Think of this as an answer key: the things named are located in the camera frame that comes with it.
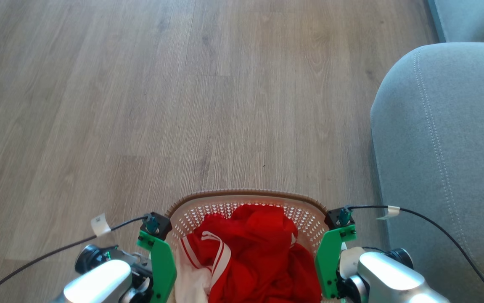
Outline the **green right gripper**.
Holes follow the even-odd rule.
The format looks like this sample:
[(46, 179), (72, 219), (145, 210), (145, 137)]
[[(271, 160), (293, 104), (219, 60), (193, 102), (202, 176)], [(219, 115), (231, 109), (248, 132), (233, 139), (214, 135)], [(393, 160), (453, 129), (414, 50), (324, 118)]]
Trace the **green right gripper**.
[(339, 261), (343, 243), (355, 239), (357, 239), (357, 229), (354, 224), (324, 233), (315, 255), (315, 270), (321, 294), (325, 299), (344, 297), (338, 289), (341, 280), (338, 274)]

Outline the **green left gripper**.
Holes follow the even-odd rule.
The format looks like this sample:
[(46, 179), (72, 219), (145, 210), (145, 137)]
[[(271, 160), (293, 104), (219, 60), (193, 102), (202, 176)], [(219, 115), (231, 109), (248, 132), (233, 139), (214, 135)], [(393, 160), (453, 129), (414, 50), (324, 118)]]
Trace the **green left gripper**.
[(150, 303), (166, 303), (177, 278), (177, 270), (169, 244), (140, 230), (137, 245), (149, 251), (152, 272)]

